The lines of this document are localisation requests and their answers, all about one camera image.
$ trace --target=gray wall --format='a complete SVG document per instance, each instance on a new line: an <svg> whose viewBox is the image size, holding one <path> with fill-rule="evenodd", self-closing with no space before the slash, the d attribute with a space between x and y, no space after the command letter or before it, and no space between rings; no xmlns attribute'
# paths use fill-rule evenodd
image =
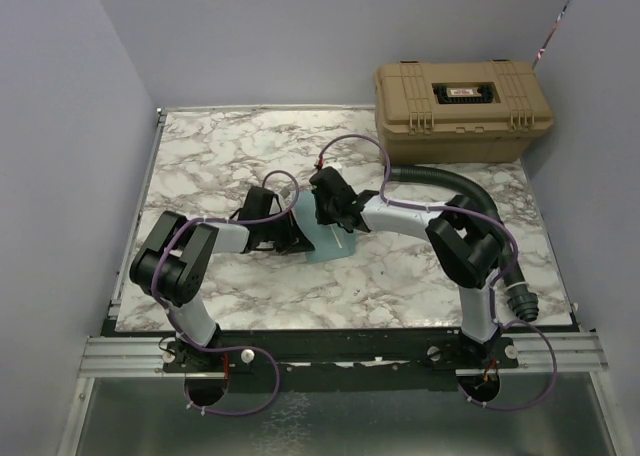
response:
<svg viewBox="0 0 640 456"><path fill-rule="evenodd" d="M562 277L596 327L640 454L638 0L574 0L538 65L556 115L526 167Z"/></svg>
<svg viewBox="0 0 640 456"><path fill-rule="evenodd" d="M154 105L98 0L0 0L0 454L55 454Z"/></svg>
<svg viewBox="0 0 640 456"><path fill-rule="evenodd" d="M101 0L162 106L372 103L377 66L533 61L566 0Z"/></svg>

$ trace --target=tan plastic case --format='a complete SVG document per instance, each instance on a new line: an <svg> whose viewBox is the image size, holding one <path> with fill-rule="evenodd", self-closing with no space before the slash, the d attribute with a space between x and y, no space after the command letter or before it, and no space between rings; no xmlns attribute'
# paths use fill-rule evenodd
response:
<svg viewBox="0 0 640 456"><path fill-rule="evenodd" d="M394 164L515 161L553 124L530 63L385 64L378 138Z"/></svg>

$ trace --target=marble table top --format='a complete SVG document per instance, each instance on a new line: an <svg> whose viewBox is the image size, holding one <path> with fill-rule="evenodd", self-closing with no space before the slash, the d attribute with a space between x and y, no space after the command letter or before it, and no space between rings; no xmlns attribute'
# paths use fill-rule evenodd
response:
<svg viewBox="0 0 640 456"><path fill-rule="evenodd" d="M134 252L162 211L188 217L233 213L251 184L273 169L292 172L308 188L319 149L333 137L376 135L371 110L172 112L157 153ZM365 141L333 146L326 164L340 163L356 192L378 189L377 149ZM486 188L516 236L520 264L540 299L538 324L571 324L564 295L529 184L519 163L448 164ZM274 189L284 178L270 180ZM448 190L391 184L397 199L447 201ZM513 319L502 287L498 316ZM308 264L305 256L268 253L212 258L201 288L223 329L326 329L456 326L461 310L455 283L428 243L393 233L358 234L356 254ZM168 330L165 314L128 279L121 293L119 331Z"/></svg>

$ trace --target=hose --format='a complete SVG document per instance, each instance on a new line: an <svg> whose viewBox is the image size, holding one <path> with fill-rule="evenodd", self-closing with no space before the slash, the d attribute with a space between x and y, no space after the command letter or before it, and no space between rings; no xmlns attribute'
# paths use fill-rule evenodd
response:
<svg viewBox="0 0 640 456"><path fill-rule="evenodd" d="M496 203L489 193L479 184L459 174L424 166L391 166L390 180L400 183L440 186L461 193L472 199L482 213L502 222ZM511 261L511 258L511 247L509 244L504 244L500 255L500 268L504 269ZM507 295L509 296L509 308L516 317L529 323L535 321L539 312L538 296L529 290L519 264L516 264L513 270L504 276L504 284L507 287Z"/></svg>

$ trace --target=case lid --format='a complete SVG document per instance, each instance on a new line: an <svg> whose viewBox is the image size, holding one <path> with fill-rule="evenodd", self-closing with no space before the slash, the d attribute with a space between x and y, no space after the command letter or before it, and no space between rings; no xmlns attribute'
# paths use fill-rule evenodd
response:
<svg viewBox="0 0 640 456"><path fill-rule="evenodd" d="M387 137L546 130L553 114L527 62L385 64L376 72Z"/></svg>

